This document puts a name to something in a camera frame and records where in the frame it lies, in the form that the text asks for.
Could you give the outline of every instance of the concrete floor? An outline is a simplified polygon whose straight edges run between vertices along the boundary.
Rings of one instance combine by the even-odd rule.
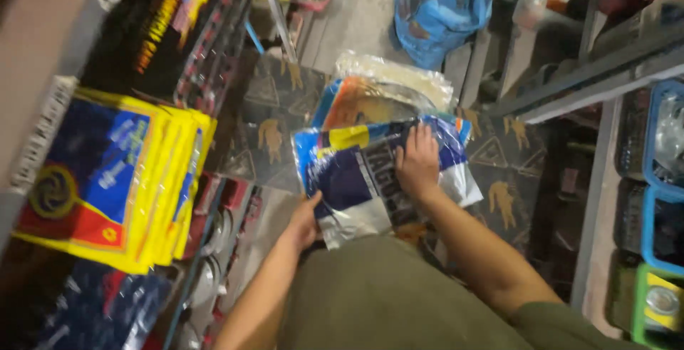
[[[408,55],[395,51],[387,37],[393,14],[393,0],[332,0],[322,13],[313,15],[300,49],[300,64],[333,73],[340,52],[351,49],[411,65]]]

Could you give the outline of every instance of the hand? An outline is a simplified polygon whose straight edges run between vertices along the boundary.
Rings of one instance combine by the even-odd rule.
[[[438,188],[439,145],[431,128],[423,123],[411,127],[406,138],[406,151],[397,147],[397,177],[401,188],[414,199]]]
[[[299,252],[308,249],[316,235],[320,231],[316,218],[313,215],[313,209],[321,201],[323,194],[317,191],[310,199],[306,195],[302,195],[300,205],[290,216],[290,223],[285,228],[285,231],[280,236],[281,241],[286,244],[293,245]]]

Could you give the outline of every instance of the person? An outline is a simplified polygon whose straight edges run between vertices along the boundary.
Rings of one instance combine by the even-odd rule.
[[[396,155],[402,189],[430,217],[470,290],[391,236],[314,251],[298,266],[316,239],[319,192],[295,210],[214,349],[643,349],[603,336],[447,197],[428,126],[412,127]]]

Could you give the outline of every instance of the blue plastic basket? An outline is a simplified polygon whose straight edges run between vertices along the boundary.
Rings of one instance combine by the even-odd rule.
[[[653,252],[653,238],[655,230],[656,200],[666,201],[668,203],[684,203],[684,197],[665,192],[656,186],[646,187],[646,191],[644,191],[644,212],[642,213],[642,256],[644,257],[646,263],[653,267],[658,267],[663,270],[670,271],[671,273],[684,276],[684,267],[655,258],[655,254]]]
[[[653,162],[655,161],[655,132],[658,128],[658,112],[660,112],[660,104],[663,100],[663,95],[665,93],[675,93],[684,99],[684,84],[672,79],[664,80],[656,84],[651,93],[651,106],[648,109],[648,126],[646,127],[646,147],[644,149],[644,159],[642,161],[644,179],[646,179],[646,182],[654,188],[684,199],[684,188],[665,183],[653,173]]]

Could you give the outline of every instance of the olive green shirt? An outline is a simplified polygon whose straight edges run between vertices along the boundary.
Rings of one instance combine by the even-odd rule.
[[[278,349],[643,349],[603,336],[559,303],[506,321],[391,237],[311,254],[298,271]]]

